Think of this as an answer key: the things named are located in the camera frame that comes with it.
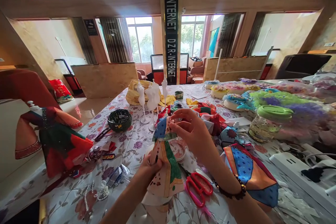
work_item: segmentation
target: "green jar lid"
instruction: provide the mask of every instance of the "green jar lid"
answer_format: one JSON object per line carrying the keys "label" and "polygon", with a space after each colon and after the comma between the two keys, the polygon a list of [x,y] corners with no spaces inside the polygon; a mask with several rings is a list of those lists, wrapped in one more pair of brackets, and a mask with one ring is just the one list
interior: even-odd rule
{"label": "green jar lid", "polygon": [[258,108],[257,114],[267,120],[277,123],[291,121],[293,110],[273,105],[263,105]]}

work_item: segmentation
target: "red bag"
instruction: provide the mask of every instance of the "red bag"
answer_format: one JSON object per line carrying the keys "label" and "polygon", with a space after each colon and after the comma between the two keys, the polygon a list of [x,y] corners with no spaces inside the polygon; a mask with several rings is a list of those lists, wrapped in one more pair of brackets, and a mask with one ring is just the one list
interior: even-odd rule
{"label": "red bag", "polygon": [[69,90],[66,86],[64,86],[63,82],[60,79],[50,80],[52,88],[55,91],[55,96],[58,103],[68,102],[74,99],[74,97],[70,94]]}

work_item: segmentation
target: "wall outlet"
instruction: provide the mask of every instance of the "wall outlet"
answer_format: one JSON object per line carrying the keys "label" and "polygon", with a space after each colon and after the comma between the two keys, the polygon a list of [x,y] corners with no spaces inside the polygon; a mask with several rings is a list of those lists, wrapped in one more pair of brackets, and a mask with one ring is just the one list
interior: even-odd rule
{"label": "wall outlet", "polygon": [[325,43],[324,44],[324,47],[330,47],[330,46],[333,46],[335,44],[335,42],[332,42],[332,43]]}

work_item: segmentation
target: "white cable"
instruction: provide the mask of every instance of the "white cable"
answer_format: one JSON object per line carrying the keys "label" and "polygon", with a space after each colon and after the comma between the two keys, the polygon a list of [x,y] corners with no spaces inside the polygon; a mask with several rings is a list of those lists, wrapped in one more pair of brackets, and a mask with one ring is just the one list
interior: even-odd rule
{"label": "white cable", "polygon": [[334,153],[313,153],[313,154],[309,154],[308,156],[306,156],[304,158],[304,161],[306,162],[307,165],[310,166],[310,164],[308,163],[308,158],[310,158],[311,156],[322,156],[322,155],[326,155],[326,156],[336,156],[336,154]]}

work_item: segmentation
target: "forearm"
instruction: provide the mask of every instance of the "forearm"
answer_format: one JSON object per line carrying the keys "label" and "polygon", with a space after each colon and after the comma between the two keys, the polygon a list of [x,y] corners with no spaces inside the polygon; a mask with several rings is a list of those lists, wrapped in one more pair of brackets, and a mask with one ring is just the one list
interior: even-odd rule
{"label": "forearm", "polygon": [[[214,159],[215,160],[206,167],[220,188],[230,194],[239,193],[241,191],[240,184],[222,158],[218,156]],[[240,200],[236,200],[234,197],[232,199],[224,198],[229,206],[230,213],[238,224],[273,223],[248,193]]]}
{"label": "forearm", "polygon": [[141,202],[137,188],[132,183],[120,194],[112,208],[105,214],[100,224],[124,224]]}

